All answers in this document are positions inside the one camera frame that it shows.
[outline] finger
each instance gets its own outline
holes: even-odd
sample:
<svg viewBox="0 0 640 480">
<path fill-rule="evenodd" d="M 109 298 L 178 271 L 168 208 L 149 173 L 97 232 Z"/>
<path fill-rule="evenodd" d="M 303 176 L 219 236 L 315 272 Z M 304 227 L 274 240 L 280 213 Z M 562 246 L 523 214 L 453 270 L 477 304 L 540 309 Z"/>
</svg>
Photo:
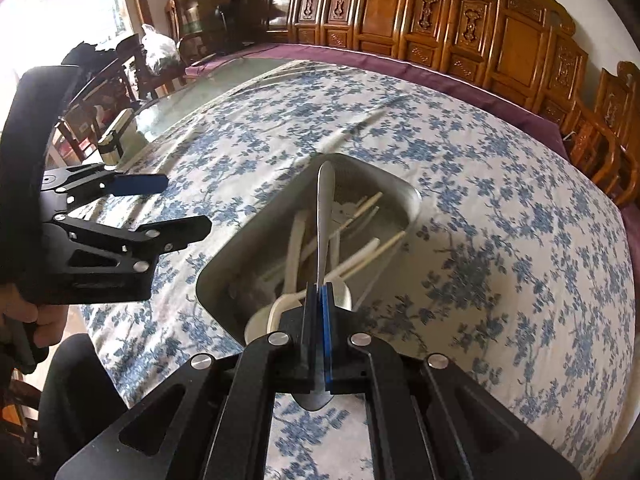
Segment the finger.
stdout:
<svg viewBox="0 0 640 480">
<path fill-rule="evenodd" d="M 63 320 L 37 327 L 36 331 L 33 333 L 34 345 L 38 348 L 57 345 L 61 341 L 62 335 L 65 332 L 65 325 L 66 316 Z"/>
<path fill-rule="evenodd" d="M 37 307 L 24 301 L 13 283 L 0 285 L 0 313 L 23 323 L 38 319 Z"/>
<path fill-rule="evenodd" d="M 38 307 L 38 319 L 36 323 L 39 325 L 48 325 L 56 323 L 60 319 L 64 319 L 66 322 L 68 312 L 68 305 L 41 305 Z"/>
</svg>

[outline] silver bolt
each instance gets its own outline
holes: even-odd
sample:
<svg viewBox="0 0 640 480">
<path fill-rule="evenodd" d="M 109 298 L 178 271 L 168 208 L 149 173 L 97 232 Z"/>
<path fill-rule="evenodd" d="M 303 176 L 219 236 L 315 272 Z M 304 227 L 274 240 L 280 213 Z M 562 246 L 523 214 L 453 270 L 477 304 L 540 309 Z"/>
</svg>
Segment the silver bolt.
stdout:
<svg viewBox="0 0 640 480">
<path fill-rule="evenodd" d="M 449 358 L 442 354 L 431 354 L 427 362 L 431 368 L 436 368 L 436 370 L 444 370 L 449 366 Z"/>
<path fill-rule="evenodd" d="M 207 354 L 198 354 L 191 359 L 191 367 L 196 370 L 206 370 L 213 363 L 213 359 Z"/>
<path fill-rule="evenodd" d="M 351 343 L 356 346 L 369 346 L 371 344 L 371 336 L 360 332 L 351 336 Z"/>
<path fill-rule="evenodd" d="M 149 264 L 147 262 L 140 261 L 133 264 L 133 270 L 136 272 L 146 272 L 148 268 Z"/>
<path fill-rule="evenodd" d="M 274 332 L 269 336 L 269 343 L 274 346 L 283 346 L 289 342 L 289 334 L 284 332 Z"/>
</svg>

